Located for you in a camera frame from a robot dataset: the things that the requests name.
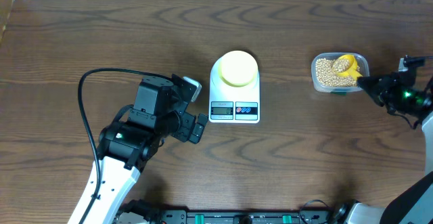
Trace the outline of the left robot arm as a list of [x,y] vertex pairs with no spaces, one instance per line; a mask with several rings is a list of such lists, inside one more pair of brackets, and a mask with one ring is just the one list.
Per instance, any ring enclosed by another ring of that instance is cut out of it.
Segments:
[[134,104],[122,107],[99,134],[96,159],[70,223],[112,223],[147,161],[168,136],[197,144],[208,117],[186,109],[202,86],[184,76],[145,75]]

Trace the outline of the yellow measuring scoop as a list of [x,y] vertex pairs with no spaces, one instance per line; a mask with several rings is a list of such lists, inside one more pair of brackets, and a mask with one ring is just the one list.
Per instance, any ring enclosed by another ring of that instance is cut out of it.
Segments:
[[340,77],[350,77],[357,81],[363,75],[357,70],[358,64],[354,55],[344,54],[332,64],[332,71]]

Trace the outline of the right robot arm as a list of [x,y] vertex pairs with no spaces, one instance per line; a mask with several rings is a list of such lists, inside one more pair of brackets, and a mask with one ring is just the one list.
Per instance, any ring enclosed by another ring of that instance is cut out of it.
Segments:
[[420,136],[406,140],[406,144],[422,151],[423,174],[411,187],[392,200],[379,217],[380,223],[432,222],[432,84],[424,89],[415,86],[403,72],[368,76],[358,85],[391,116],[407,119],[412,130]]

